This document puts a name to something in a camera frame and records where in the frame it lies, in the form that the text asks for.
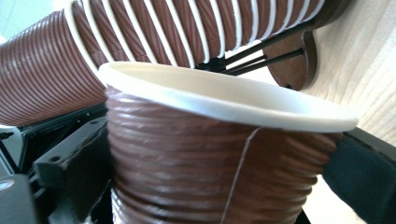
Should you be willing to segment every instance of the stacked paper cup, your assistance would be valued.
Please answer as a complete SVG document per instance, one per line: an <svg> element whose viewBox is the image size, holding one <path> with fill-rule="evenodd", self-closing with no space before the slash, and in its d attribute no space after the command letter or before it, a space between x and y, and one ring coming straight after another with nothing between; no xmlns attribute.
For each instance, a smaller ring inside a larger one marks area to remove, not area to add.
<svg viewBox="0 0 396 224"><path fill-rule="evenodd" d="M103 102L97 68L193 68L318 14L324 0L83 0L0 46L0 123L27 125Z"/></svg>
<svg viewBox="0 0 396 224"><path fill-rule="evenodd" d="M116 223L294 223L357 124L340 105L240 77L144 63L100 75Z"/></svg>

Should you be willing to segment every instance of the cup lip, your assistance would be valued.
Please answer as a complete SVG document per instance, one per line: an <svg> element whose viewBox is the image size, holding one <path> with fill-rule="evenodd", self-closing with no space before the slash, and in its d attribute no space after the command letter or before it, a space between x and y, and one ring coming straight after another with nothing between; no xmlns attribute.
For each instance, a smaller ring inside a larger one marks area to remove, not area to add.
<svg viewBox="0 0 396 224"><path fill-rule="evenodd" d="M212 119L317 133L350 131L358 124L357 113L346 106L243 77L136 62L105 63L99 76L124 93ZM200 88L205 83L207 89ZM215 92L230 86L236 100Z"/></svg>

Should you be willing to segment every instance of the ribbed cup side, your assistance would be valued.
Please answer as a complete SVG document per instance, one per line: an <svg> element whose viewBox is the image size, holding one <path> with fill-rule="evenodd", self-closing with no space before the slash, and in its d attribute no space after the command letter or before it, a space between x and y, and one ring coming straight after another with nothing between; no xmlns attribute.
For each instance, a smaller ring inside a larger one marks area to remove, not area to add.
<svg viewBox="0 0 396 224"><path fill-rule="evenodd" d="M21 126L99 104L103 91L62 11L0 45L1 123Z"/></svg>
<svg viewBox="0 0 396 224"><path fill-rule="evenodd" d="M340 139L261 128L249 141L256 127L106 94L121 223L293 223Z"/></svg>

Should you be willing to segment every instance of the brown paper cup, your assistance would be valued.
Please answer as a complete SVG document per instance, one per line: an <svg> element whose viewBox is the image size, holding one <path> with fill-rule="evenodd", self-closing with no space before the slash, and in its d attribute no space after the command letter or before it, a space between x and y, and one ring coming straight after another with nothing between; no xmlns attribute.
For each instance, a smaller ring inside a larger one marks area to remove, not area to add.
<svg viewBox="0 0 396 224"><path fill-rule="evenodd" d="M148 63L108 63L100 76L119 223L293 223L357 122L241 77Z"/></svg>

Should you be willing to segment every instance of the paper cup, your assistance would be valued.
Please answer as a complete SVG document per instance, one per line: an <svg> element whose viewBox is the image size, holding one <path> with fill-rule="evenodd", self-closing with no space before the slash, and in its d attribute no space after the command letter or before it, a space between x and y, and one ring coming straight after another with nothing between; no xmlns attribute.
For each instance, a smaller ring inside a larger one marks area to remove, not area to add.
<svg viewBox="0 0 396 224"><path fill-rule="evenodd" d="M355 113L204 71L107 63L117 223L293 223Z"/></svg>

